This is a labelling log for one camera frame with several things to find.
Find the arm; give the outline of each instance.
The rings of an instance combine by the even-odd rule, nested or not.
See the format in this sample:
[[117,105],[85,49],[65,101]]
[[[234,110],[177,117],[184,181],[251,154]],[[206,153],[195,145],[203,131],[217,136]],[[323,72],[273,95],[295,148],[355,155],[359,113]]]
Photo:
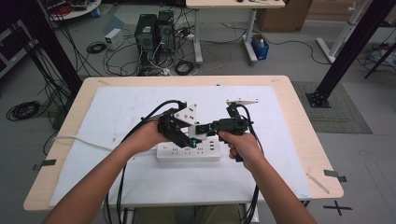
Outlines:
[[167,141],[149,122],[116,147],[51,210],[43,223],[91,223],[122,167],[138,152]]
[[252,173],[276,223],[316,223],[282,177],[265,159],[253,134],[244,133],[242,136],[226,132],[219,134],[229,142],[230,158],[234,159],[239,153],[244,159],[244,165]]

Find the gray mat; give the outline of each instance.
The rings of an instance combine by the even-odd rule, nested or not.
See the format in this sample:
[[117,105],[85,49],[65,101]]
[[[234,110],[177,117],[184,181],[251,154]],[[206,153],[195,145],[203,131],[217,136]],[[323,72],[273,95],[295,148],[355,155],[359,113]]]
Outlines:
[[341,83],[335,87],[329,98],[331,108],[312,108],[309,105],[305,93],[314,92],[318,82],[292,82],[292,85],[315,132],[373,133]]

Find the floor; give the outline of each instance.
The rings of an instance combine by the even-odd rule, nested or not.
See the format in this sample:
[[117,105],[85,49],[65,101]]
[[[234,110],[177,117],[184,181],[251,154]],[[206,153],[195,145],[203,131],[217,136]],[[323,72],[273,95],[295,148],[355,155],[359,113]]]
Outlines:
[[[89,44],[103,41],[106,34],[104,30],[115,22],[115,11],[117,9],[112,8],[97,19],[87,15],[66,23],[83,55],[86,55],[85,48]],[[226,24],[234,27],[245,25],[231,22]],[[320,36],[331,44],[342,26],[342,23],[337,22],[308,21],[300,33],[270,33],[265,36],[276,43],[303,41],[312,47],[316,60],[326,63],[315,39]],[[74,62],[70,44],[59,30],[55,32]],[[203,40],[224,41],[237,38],[241,32],[226,28],[220,23],[204,23],[201,34]],[[184,49],[186,57],[193,60],[191,50],[190,45]],[[195,76],[286,75],[292,81],[320,82],[330,68],[329,65],[315,63],[311,59],[310,48],[297,42],[270,45],[268,58],[253,66],[248,65],[240,41],[227,45],[203,43],[203,50],[207,60],[198,71],[193,72]],[[130,62],[131,57],[133,60],[136,57],[135,48],[120,52],[111,63],[123,65]],[[103,54],[97,54],[91,55],[88,61],[104,74],[102,59]],[[334,170],[347,180],[342,183],[345,195],[337,203],[352,208],[341,209],[339,214],[336,209],[323,208],[324,205],[335,206],[334,201],[313,201],[307,208],[319,223],[396,223],[396,75],[393,70],[389,71],[377,72],[364,79],[367,70],[354,62],[341,80],[373,134],[318,133]],[[82,77],[97,76],[91,69],[81,70],[79,74]],[[3,180],[0,185],[3,198],[0,204],[1,223],[38,223],[47,214],[27,212],[22,206],[37,175],[33,167],[45,159],[43,146],[55,130],[51,128],[48,118],[16,122],[6,119],[7,111],[14,105],[33,100],[44,103],[47,96],[40,92],[44,84],[42,76],[27,57],[0,79],[0,113],[3,114],[0,117],[0,175]],[[183,217],[190,211],[181,209],[179,214]],[[262,223],[266,223],[264,212],[259,211],[259,214]],[[98,214],[94,223],[105,223],[102,214]]]

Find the power strip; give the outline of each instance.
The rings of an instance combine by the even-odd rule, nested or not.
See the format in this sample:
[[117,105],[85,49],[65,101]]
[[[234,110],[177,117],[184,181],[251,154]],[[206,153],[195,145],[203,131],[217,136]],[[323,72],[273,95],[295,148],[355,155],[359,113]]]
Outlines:
[[210,137],[196,148],[178,147],[174,143],[160,143],[157,147],[158,161],[219,161],[221,158],[220,142],[217,137]]

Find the desk leg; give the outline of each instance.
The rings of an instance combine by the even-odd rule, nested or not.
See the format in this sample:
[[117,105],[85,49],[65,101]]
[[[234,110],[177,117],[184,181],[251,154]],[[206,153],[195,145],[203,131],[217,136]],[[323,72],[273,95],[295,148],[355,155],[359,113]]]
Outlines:
[[195,9],[194,52],[195,61],[197,63],[202,63],[204,59],[202,58],[201,43],[199,42],[199,9]]
[[248,21],[247,34],[243,38],[245,48],[247,49],[247,55],[250,59],[250,64],[256,63],[258,61],[256,54],[253,51],[253,47],[251,47],[251,44],[250,44],[250,38],[251,38],[251,33],[253,31],[254,20],[256,19],[256,12],[257,12],[256,8],[251,9],[250,18]]

